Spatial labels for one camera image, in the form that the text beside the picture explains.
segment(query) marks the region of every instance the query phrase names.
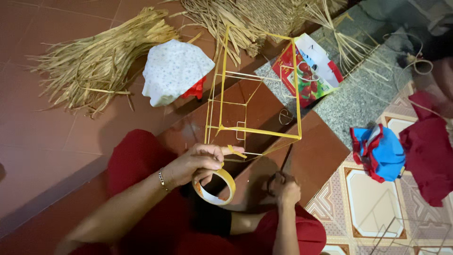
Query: blue cloth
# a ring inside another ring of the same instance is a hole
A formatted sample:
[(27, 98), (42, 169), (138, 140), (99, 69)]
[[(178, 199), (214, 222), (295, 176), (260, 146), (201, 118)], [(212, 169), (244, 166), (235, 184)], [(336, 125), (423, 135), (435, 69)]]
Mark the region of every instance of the blue cloth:
[[(363, 141), (373, 140), (372, 133), (373, 129), (354, 128), (354, 136), (360, 143), (361, 156), (364, 156)], [(405, 164), (406, 156), (400, 141), (391, 129), (383, 127), (382, 133), (384, 136), (380, 139), (379, 145), (371, 151), (378, 163), (375, 173), (386, 181), (394, 181)]]

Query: strawberry image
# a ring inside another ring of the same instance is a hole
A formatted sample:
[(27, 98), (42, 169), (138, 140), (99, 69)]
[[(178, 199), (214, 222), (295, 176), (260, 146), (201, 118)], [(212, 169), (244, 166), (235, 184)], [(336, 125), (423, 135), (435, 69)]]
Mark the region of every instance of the strawberry image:
[(310, 67), (305, 62), (299, 64), (299, 70), (301, 70), (303, 73), (311, 73)]
[(302, 76), (302, 80), (303, 80), (304, 82), (306, 82), (307, 80), (311, 80), (311, 79), (312, 79), (311, 74), (304, 74), (304, 75)]
[(310, 83), (310, 87), (312, 88), (312, 91), (313, 91), (313, 92), (315, 92), (315, 93), (318, 92), (318, 83), (317, 83), (317, 82), (312, 81), (312, 82)]
[(310, 86), (305, 86), (304, 89), (300, 92), (304, 96), (308, 96), (311, 94), (311, 87)]

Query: adhesive tape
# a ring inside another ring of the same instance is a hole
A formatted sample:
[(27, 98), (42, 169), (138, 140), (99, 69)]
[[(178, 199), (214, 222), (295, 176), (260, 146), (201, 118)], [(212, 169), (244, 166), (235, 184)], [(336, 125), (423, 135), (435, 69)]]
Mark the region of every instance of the adhesive tape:
[(234, 192), (236, 191), (236, 184), (234, 183), (233, 177), (225, 171), (223, 168), (219, 170), (210, 170), (212, 174), (215, 174), (222, 178), (226, 184), (228, 185), (228, 188), (230, 189), (230, 196), (228, 198), (226, 197), (217, 197), (214, 195), (211, 195), (208, 193), (203, 186), (201, 186), (199, 181), (194, 181), (192, 180), (192, 186), (197, 192), (197, 194), (204, 199), (206, 202), (211, 203), (213, 205), (218, 205), (218, 206), (223, 206), (226, 204), (229, 204), (231, 200), (233, 199)]

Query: white cloth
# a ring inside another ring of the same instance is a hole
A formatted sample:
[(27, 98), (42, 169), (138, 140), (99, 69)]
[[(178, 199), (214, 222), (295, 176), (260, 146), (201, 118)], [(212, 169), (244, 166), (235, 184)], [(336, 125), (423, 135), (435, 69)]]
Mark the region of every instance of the white cloth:
[(197, 46), (170, 40), (148, 53), (142, 94), (153, 107), (168, 105), (213, 68), (214, 62)]

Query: straw bundle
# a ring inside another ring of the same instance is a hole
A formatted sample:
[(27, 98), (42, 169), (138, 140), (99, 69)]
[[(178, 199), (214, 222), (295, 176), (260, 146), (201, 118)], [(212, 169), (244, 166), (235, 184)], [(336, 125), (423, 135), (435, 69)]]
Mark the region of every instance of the straw bundle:
[[(317, 5), (308, 5), (306, 8), (310, 13), (310, 16), (306, 17), (306, 19), (333, 31), (340, 53), (340, 68), (343, 71), (343, 74), (346, 74), (368, 56), (375, 47), (364, 44), (350, 36), (338, 32), (333, 25), (326, 0), (322, 0), (322, 4), (323, 10), (320, 10)], [(368, 61), (378, 65), (387, 65), (376, 57), (371, 57)]]
[[(231, 0), (181, 0), (181, 3), (186, 9), (182, 14), (194, 21), (193, 24), (188, 25), (206, 28), (221, 44), (224, 44), (222, 36), (225, 34), (227, 25), (237, 26), (237, 28), (230, 27), (228, 38), (234, 50), (223, 45), (235, 66), (241, 63), (239, 48), (245, 49), (249, 56), (255, 57), (264, 45), (266, 35), (260, 33), (264, 30), (257, 24), (244, 19), (246, 15)], [(214, 62), (218, 53), (219, 49), (216, 49)]]
[(65, 109), (87, 108), (91, 118), (117, 94), (129, 95), (127, 73), (134, 60), (155, 45), (178, 39), (167, 25), (167, 10), (145, 7), (135, 18), (90, 38), (69, 44), (54, 44), (43, 56), (32, 56), (40, 64), (32, 72), (47, 73), (42, 80), (49, 102)]
[[(320, 0), (236, 0), (250, 20), (272, 34), (289, 36), (304, 27), (307, 10), (305, 5), (316, 4)], [(280, 43), (281, 38), (271, 37)]]

